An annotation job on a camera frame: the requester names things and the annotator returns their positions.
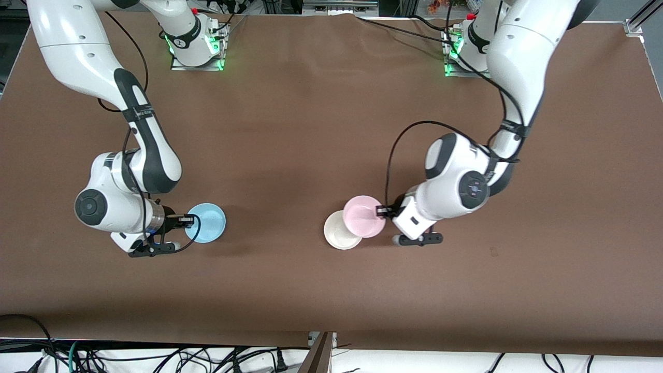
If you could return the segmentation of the pink bowl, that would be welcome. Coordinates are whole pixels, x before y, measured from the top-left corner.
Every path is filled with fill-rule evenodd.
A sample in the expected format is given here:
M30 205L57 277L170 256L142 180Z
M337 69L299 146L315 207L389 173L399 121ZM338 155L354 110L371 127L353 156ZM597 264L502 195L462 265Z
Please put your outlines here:
M386 220L377 214L380 205L376 198L366 195L348 200L342 210L348 231L360 238L372 238L380 234L386 225Z

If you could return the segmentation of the blue bowl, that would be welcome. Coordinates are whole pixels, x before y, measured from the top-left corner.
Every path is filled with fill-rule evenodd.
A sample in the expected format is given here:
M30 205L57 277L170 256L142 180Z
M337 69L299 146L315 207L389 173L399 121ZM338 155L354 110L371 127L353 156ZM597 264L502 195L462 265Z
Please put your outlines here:
M196 205L189 210L189 214L196 215L194 224L185 229L189 239L196 243L211 243L222 236L226 227L226 215L222 208L212 203Z

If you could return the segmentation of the white bowl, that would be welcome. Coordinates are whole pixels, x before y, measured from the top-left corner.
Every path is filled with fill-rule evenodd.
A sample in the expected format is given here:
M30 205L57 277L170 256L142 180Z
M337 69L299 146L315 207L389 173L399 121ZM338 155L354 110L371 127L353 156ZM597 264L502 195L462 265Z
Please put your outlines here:
M362 237L353 234L346 227L342 210L336 211L327 217L323 231L327 243L338 250L355 248L362 241Z

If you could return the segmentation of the brown table cover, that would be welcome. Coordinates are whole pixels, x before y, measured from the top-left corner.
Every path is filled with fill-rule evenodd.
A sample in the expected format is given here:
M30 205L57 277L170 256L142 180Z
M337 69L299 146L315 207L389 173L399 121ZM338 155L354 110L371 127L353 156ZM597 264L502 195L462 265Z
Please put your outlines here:
M172 71L151 14L117 12L149 64L148 97L182 162L161 196L222 207L223 235L130 258L74 201L120 113L49 72L32 32L0 99L0 315L54 338L354 349L663 356L663 101L620 24L568 31L504 191L442 221L443 243L397 230L350 250L324 222L383 198L390 148L415 121L485 142L502 106L444 75L440 47L335 17L253 16L224 71Z

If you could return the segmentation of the metal rack device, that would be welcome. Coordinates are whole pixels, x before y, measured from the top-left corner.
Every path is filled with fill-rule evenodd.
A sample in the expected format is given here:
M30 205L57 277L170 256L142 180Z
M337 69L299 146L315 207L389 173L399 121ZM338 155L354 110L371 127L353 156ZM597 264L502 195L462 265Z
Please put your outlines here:
M303 15L340 15L378 17L378 0L301 0Z

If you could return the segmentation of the orange colourful object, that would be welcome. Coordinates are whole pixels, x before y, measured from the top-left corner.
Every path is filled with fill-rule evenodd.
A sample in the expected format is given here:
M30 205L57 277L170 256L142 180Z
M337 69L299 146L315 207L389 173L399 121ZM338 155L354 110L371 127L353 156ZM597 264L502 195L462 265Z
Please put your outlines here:
M429 15L435 15L453 7L467 8L466 0L425 0L425 4Z

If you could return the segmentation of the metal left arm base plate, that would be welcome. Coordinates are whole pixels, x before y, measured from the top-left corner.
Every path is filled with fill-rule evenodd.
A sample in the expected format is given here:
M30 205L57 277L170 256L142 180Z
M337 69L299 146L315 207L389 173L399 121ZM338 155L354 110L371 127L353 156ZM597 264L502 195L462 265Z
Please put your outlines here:
M443 45L444 70L446 76L476 77L474 71L489 76L486 55L481 54L481 47L474 45L466 32L465 24L450 26L449 31L441 32Z

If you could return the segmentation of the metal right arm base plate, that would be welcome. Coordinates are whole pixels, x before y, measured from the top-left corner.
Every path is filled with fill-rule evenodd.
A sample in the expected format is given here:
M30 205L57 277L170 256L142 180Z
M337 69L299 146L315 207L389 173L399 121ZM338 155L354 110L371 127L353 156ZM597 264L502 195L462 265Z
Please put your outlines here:
M169 52L172 56L172 70L223 71L227 54L230 25L209 19L205 31L192 40L187 49L175 47L170 40Z

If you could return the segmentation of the metal frame post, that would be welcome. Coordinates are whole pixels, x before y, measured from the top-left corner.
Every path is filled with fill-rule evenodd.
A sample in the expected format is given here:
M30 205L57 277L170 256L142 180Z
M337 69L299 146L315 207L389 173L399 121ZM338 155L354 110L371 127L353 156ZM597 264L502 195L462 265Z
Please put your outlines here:
M312 342L297 373L331 373L332 352L338 345L336 332L309 332Z

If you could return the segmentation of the aluminium frame profile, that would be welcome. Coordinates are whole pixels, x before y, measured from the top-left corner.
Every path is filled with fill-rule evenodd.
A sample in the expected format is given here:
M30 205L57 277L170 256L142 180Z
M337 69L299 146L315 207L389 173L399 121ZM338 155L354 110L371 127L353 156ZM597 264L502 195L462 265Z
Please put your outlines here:
M661 9L663 9L663 0L647 0L634 15L625 20L624 29L627 36L642 35L642 26Z

